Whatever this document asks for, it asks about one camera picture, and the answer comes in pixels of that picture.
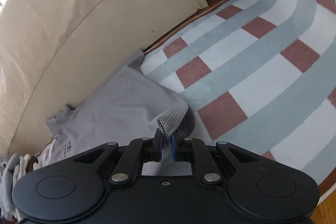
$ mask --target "rug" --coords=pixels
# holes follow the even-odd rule
[[[195,113],[194,137],[228,141],[336,182],[335,0],[228,0],[141,66]]]

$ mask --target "light blue stripe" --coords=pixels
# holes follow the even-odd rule
[[[316,0],[297,0],[294,13],[283,24],[244,49],[180,95],[196,111],[243,81],[288,47],[312,24]]]
[[[149,73],[147,77],[155,82],[162,81],[164,78],[171,75],[173,72],[197,57],[206,49],[216,44],[219,40],[228,36],[260,14],[272,8],[276,1],[277,0],[259,0],[257,3],[229,18],[227,21],[214,28],[211,32],[206,33],[173,55],[163,64],[155,68],[151,73]]]
[[[203,21],[207,20],[209,17],[212,17],[213,15],[217,14],[218,12],[220,12],[221,10],[223,10],[226,7],[230,6],[232,3],[236,2],[236,1],[238,1],[238,0],[228,0],[227,2],[223,3],[221,6],[219,6],[218,8],[216,8],[215,10],[211,11],[209,14],[206,14],[206,15],[198,18],[197,20],[189,23],[183,29],[179,30],[176,34],[174,34],[171,37],[169,37],[169,39],[167,39],[167,41],[164,42],[164,44],[162,44],[160,47],[158,47],[154,51],[152,51],[149,54],[147,54],[145,56],[144,61],[148,60],[153,55],[157,54],[158,51],[160,51],[164,47],[167,47],[170,43],[172,43],[173,41],[175,41],[176,39],[178,39],[179,37],[181,37],[182,35],[184,35],[186,32],[190,31],[192,28],[196,27],[198,24],[200,24]]]
[[[320,184],[336,168],[336,137],[301,171]]]
[[[335,57],[336,37],[327,51],[283,93],[211,143],[225,140],[260,155],[270,150],[302,124],[336,87]]]

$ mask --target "beige fabric cover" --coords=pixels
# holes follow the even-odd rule
[[[205,0],[7,0],[0,12],[0,153],[37,153],[44,123]]]

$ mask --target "circular cap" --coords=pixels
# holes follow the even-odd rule
[[[272,198],[286,198],[295,192],[293,181],[283,176],[270,175],[261,178],[257,183],[258,189]]]
[[[65,198],[76,189],[76,183],[73,179],[65,176],[53,176],[41,180],[36,191],[44,198],[59,199]]]
[[[209,182],[219,181],[221,176],[216,173],[208,173],[204,176],[204,179]]]
[[[124,173],[116,173],[114,175],[112,175],[112,180],[115,182],[122,182],[128,179],[128,175],[124,174]]]

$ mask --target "screw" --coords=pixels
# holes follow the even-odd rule
[[[115,182],[123,182],[123,181],[128,179],[128,175],[126,175],[124,173],[116,173],[116,174],[112,175],[111,178]]]
[[[219,181],[221,176],[216,173],[208,173],[204,176],[204,179],[209,182]]]

